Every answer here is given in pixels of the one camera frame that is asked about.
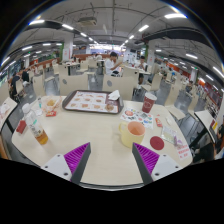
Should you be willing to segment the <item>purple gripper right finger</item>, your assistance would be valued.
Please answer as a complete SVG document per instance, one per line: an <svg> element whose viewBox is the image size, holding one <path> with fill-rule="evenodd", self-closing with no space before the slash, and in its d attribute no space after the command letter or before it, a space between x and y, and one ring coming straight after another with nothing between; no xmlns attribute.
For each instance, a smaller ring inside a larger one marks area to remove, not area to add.
<svg viewBox="0 0 224 224"><path fill-rule="evenodd" d="M143 184L147 185L182 169L182 167L167 154L156 152L134 143L132 153L140 171Z"/></svg>

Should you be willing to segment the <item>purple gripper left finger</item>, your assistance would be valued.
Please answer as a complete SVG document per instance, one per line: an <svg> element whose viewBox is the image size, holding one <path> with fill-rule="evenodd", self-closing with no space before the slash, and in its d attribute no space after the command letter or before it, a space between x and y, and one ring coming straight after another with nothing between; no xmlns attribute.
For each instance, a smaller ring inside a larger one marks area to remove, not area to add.
<svg viewBox="0 0 224 224"><path fill-rule="evenodd" d="M86 143L65 155L56 154L42 166L42 169L72 183L79 184L90 153L90 143Z"/></svg>

